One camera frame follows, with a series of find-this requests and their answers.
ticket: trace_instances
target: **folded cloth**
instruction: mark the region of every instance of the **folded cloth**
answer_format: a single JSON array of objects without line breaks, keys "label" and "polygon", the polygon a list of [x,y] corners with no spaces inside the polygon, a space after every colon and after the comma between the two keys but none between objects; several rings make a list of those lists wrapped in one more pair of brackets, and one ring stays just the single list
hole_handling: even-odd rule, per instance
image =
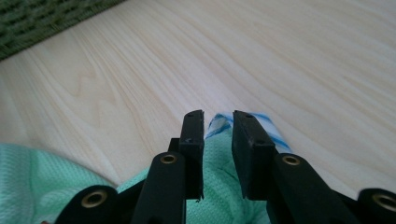
[{"label": "folded cloth", "polygon": [[[290,152],[268,116],[251,114],[279,152]],[[187,223],[269,223],[265,202],[242,199],[231,152],[232,135],[232,114],[217,114],[205,135],[205,198],[187,201]],[[146,178],[148,170],[117,187],[117,191]],[[54,223],[73,196],[91,185],[109,183],[48,152],[0,144],[0,223]]]}]

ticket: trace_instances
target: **screw hole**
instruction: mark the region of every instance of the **screw hole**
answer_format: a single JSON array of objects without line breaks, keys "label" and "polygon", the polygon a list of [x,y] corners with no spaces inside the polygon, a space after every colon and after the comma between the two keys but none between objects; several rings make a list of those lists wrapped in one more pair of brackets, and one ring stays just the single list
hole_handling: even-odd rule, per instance
[{"label": "screw hole", "polygon": [[81,205],[86,208],[93,208],[102,204],[106,200],[106,198],[107,193],[104,190],[100,189],[86,195],[82,199]]},{"label": "screw hole", "polygon": [[282,161],[288,165],[299,165],[300,164],[300,160],[293,156],[284,156],[282,158]]},{"label": "screw hole", "polygon": [[161,157],[161,162],[164,164],[172,164],[177,161],[177,157],[174,155],[166,155]]},{"label": "screw hole", "polygon": [[373,200],[381,207],[389,211],[396,212],[396,200],[388,195],[377,193],[373,195]]}]

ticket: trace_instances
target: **mint green fabric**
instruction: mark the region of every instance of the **mint green fabric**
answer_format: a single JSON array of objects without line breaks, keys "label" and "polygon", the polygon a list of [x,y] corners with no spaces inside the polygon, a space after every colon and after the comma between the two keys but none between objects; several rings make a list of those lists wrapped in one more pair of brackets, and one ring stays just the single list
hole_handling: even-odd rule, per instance
[{"label": "mint green fabric", "polygon": [[[242,199],[231,152],[232,128],[205,140],[205,198],[187,202],[187,223],[269,223],[265,202]],[[148,170],[117,188],[128,189]],[[103,178],[48,152],[0,144],[0,223],[54,223],[82,189]]]}]

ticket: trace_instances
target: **teal towel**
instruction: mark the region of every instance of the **teal towel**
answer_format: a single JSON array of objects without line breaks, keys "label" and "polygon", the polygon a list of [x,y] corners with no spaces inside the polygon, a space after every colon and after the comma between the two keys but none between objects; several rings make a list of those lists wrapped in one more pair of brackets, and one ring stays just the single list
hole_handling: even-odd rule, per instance
[{"label": "teal towel", "polygon": [[[264,114],[253,114],[276,143],[290,152]],[[187,223],[269,223],[265,202],[242,199],[233,164],[233,117],[218,114],[205,136],[204,193],[187,202]],[[117,188],[128,189],[145,178],[148,169]],[[73,196],[91,185],[109,185],[100,176],[48,152],[0,145],[0,223],[54,223]]]}]

